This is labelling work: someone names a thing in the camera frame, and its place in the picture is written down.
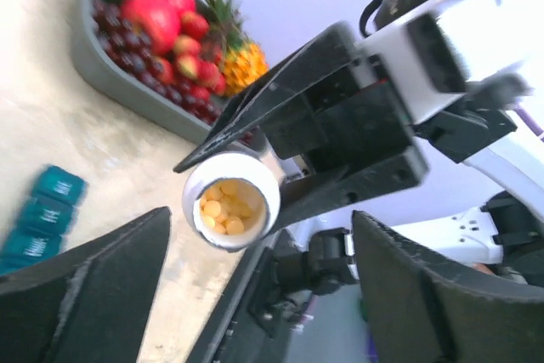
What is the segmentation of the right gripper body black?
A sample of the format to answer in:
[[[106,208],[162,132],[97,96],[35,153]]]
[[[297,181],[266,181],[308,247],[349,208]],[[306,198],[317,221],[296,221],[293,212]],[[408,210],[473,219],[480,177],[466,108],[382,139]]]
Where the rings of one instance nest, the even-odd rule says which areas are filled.
[[[302,178],[417,147],[393,90],[357,57],[259,127],[279,158],[302,160]]]

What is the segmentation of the white vitamin pill bottle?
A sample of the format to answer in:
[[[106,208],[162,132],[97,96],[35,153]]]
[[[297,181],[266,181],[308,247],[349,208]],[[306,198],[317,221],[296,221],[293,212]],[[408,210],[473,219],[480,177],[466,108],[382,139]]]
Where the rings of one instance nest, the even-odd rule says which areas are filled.
[[[229,151],[196,166],[182,208],[188,224],[212,246],[238,252],[271,231],[281,206],[274,173],[258,159]]]

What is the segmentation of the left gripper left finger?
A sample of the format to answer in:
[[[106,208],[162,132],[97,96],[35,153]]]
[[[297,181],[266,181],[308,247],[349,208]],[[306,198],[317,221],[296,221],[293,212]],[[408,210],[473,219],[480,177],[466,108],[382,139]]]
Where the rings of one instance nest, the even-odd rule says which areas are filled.
[[[171,229],[155,208],[1,278],[3,362],[135,362]]]

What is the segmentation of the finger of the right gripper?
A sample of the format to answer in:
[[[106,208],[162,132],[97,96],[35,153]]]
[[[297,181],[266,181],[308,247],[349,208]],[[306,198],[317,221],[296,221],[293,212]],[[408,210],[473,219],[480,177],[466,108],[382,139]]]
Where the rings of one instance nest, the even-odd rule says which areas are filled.
[[[355,52],[354,34],[347,22],[327,27],[234,97],[204,141],[173,171],[185,172],[266,122],[281,107],[350,65]]]
[[[344,165],[285,183],[280,188],[279,225],[419,185],[428,173],[421,151],[407,147],[370,164]]]

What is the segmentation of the teal weekly pill organizer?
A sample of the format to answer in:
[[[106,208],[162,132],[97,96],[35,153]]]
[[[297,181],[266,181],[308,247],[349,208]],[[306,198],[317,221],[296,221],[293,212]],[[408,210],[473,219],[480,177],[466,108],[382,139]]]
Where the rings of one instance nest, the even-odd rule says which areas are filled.
[[[35,178],[1,245],[1,274],[57,256],[76,222],[88,182],[48,165]]]

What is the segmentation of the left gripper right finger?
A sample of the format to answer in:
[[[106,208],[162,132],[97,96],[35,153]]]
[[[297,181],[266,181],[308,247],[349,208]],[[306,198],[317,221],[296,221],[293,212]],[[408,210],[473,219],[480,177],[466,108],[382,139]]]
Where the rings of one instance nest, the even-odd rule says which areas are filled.
[[[381,362],[541,362],[543,290],[487,275],[352,214]]]

